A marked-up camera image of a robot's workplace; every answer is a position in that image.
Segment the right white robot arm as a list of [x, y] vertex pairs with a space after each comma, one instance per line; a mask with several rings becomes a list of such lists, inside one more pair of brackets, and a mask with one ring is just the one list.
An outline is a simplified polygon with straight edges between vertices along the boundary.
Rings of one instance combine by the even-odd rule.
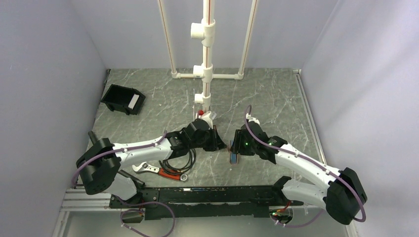
[[262, 160], [282, 165], [306, 178], [303, 183], [282, 176], [272, 185], [272, 198], [278, 205], [300, 201], [325, 210], [337, 222], [349, 225], [366, 220], [364, 204], [367, 195], [357, 173], [322, 164], [300, 152], [278, 136], [269, 137], [254, 121], [235, 131], [231, 152], [241, 156], [259, 156]]

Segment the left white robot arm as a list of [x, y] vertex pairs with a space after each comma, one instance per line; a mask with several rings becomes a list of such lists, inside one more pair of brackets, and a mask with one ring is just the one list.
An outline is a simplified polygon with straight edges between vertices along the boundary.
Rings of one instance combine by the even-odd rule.
[[121, 144], [103, 138], [77, 160], [72, 183], [76, 184], [81, 178], [88, 195], [107, 192], [121, 198], [127, 206], [136, 207], [142, 201], [142, 193], [131, 178], [119, 173], [121, 169], [143, 162], [183, 157], [192, 149], [214, 152], [225, 148], [227, 145], [216, 127], [200, 118], [180, 131], [165, 132], [148, 141]]

